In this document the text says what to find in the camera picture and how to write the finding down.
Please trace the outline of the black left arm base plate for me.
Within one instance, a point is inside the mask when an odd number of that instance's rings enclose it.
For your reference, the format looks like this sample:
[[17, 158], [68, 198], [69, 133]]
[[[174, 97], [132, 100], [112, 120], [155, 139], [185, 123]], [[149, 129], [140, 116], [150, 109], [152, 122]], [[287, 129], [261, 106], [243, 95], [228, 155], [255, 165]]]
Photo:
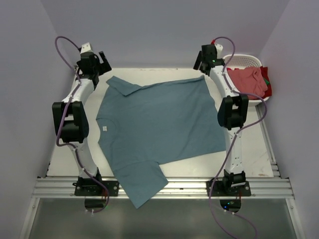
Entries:
[[75, 196], [110, 196], [116, 197], [118, 196], [119, 191], [119, 182], [114, 180], [104, 181], [102, 179], [99, 180], [100, 184], [97, 184], [92, 179], [80, 178], [78, 177], [77, 182], [74, 182], [72, 185], [75, 187]]

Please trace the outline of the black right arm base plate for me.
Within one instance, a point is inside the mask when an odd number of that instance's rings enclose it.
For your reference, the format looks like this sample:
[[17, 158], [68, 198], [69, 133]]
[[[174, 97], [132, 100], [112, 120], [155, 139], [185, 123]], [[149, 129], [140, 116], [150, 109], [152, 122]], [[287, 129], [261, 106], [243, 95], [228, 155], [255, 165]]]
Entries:
[[246, 181], [244, 185], [235, 187], [226, 187], [225, 184], [217, 179], [213, 185], [212, 192], [210, 193], [211, 185], [213, 179], [206, 181], [206, 191], [207, 195], [212, 197], [249, 197], [252, 195], [249, 182]]

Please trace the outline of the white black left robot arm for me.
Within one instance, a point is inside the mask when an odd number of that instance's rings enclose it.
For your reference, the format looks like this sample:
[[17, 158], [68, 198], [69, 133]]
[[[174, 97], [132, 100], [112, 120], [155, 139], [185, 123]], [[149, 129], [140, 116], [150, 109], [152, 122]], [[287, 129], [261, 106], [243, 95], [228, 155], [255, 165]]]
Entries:
[[78, 166], [79, 181], [89, 180], [86, 190], [96, 196], [102, 193], [104, 184], [88, 146], [89, 122], [84, 105], [95, 91], [99, 77], [111, 71], [112, 67], [103, 51], [98, 55], [92, 51], [82, 51], [77, 66], [70, 93], [52, 105], [56, 145], [69, 147]]

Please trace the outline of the teal blue t shirt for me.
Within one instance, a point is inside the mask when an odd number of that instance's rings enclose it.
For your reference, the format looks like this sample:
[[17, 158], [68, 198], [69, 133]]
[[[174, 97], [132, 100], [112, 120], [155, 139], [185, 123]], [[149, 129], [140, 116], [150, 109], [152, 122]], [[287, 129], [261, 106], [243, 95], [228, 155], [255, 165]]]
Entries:
[[112, 77], [107, 84], [98, 143], [134, 207], [167, 185], [162, 164], [225, 150], [203, 76], [148, 86]]

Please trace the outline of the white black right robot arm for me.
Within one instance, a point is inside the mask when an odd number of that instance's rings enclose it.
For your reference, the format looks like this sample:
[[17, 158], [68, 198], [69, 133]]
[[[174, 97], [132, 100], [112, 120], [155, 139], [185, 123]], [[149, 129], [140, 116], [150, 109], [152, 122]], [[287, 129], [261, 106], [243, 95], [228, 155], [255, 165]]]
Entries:
[[225, 133], [226, 162], [222, 166], [224, 176], [215, 178], [209, 189], [212, 196], [235, 196], [246, 184], [240, 129], [246, 122], [249, 99], [237, 93], [214, 44], [202, 45], [193, 68], [210, 77], [222, 97], [217, 121]]

